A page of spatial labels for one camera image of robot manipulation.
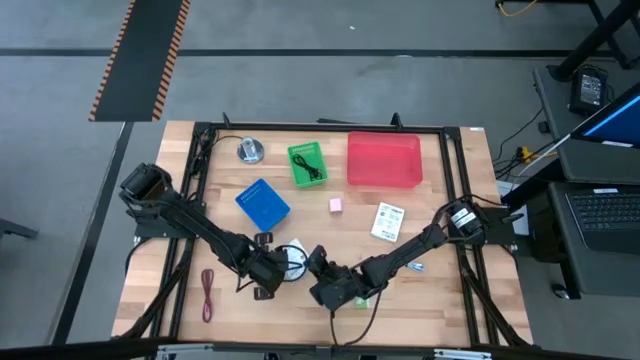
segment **white box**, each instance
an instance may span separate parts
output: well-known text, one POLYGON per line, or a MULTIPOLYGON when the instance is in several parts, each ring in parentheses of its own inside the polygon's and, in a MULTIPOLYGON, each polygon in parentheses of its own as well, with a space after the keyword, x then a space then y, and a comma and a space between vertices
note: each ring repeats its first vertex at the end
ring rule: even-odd
POLYGON ((371 228, 371 235, 378 239, 396 242, 402 218, 404 218, 403 209, 381 202, 371 228))

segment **small green object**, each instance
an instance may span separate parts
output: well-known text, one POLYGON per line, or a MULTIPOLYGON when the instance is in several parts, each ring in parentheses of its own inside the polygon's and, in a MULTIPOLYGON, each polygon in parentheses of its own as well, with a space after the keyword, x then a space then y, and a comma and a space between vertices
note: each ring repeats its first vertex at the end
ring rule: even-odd
POLYGON ((293 171, 293 180, 297 187, 305 188, 309 186, 319 185, 329 180, 327 174, 327 166, 324 164, 324 157, 322 157, 322 150, 320 150, 320 144, 317 141, 289 146, 289 163, 291 163, 291 170, 293 171), (309 172, 302 166, 299 166, 293 162, 293 156, 298 154, 304 158, 307 165, 320 170, 322 174, 321 179, 311 180, 309 172))
POLYGON ((356 309, 368 309, 369 308, 369 299, 356 298, 356 309))

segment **red cable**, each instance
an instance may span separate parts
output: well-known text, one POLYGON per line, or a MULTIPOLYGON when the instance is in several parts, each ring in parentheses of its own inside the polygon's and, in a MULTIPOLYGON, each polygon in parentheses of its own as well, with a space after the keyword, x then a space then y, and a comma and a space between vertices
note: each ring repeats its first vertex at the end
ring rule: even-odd
POLYGON ((213 286, 213 270, 204 269, 200 274, 204 289, 204 305, 202 306, 202 321, 208 323, 213 316, 213 302, 211 302, 211 287, 213 286))

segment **floor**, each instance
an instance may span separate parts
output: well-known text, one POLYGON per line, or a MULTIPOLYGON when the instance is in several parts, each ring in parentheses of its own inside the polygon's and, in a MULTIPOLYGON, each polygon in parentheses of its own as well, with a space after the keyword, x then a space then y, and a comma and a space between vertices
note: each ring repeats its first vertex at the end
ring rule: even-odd
MULTIPOLYGON (((601 3, 610 10, 610 2, 601 3)), ((110 48, 127 4, 4 0, 0 48, 110 48)), ((493 0, 210 0, 192 2, 182 47, 571 49, 594 24, 581 5, 540 4, 505 18, 493 0)), ((640 40, 628 30, 617 38, 631 56, 640 40)), ((180 58, 163 121, 134 126, 120 177, 155 159, 165 120, 218 120, 222 111, 232 121, 369 123, 387 123, 399 112, 406 124, 482 126, 496 156, 502 139, 540 108, 531 71, 559 61, 180 58)), ((47 343, 64 301, 121 128, 86 121, 105 63, 100 57, 0 57, 0 163, 7 169, 0 172, 0 217, 40 230, 37 240, 8 236, 0 244, 2 348, 47 343)), ((548 141, 531 127, 504 153, 548 141)), ((113 199, 69 341, 109 337, 133 228, 113 199)), ((523 258, 519 271, 538 345, 627 358, 640 352, 639 299, 564 302, 548 291, 558 269, 523 258)))

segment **black power adapter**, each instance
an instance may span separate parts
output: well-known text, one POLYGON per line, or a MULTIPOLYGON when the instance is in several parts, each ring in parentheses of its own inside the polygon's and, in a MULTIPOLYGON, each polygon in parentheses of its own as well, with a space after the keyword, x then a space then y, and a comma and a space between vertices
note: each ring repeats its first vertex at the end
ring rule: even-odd
POLYGON ((571 83, 569 111, 582 116, 595 114, 604 106, 606 91, 606 71, 588 65, 578 68, 571 83))

